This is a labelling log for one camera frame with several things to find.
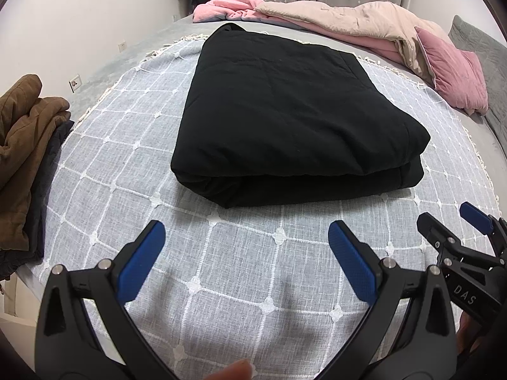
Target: folded black comforter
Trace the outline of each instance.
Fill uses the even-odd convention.
[[[353,54],[226,24],[202,47],[171,169],[224,207],[351,199],[416,185],[429,138]]]

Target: pink pillow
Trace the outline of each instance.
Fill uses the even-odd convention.
[[[435,91],[451,107],[486,114],[488,92],[477,54],[458,50],[420,27],[415,27]]]

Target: gray pillow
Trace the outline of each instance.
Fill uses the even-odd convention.
[[[456,48],[477,54],[488,91],[486,121],[507,155],[507,47],[455,16],[449,38]]]

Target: white grid pattern blanket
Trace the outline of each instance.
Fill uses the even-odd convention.
[[[425,269],[436,252],[417,216],[429,211],[486,251],[458,206],[468,200],[498,216],[493,189],[441,97],[361,60],[378,90],[431,134],[422,181],[355,200],[220,208],[183,188],[169,167],[202,43],[181,41],[127,71],[72,132],[48,194],[46,257],[30,268],[43,284],[57,263],[92,268],[158,219],[166,244],[127,309],[177,375],[199,379],[248,357],[259,379],[313,378],[366,309],[329,249],[329,224],[343,219],[379,257]]]

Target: electrical outlet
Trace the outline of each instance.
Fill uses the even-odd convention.
[[[81,87],[81,77],[79,77],[79,74],[74,77],[71,81],[68,82],[70,84],[70,89],[72,92],[75,92],[79,87]]]

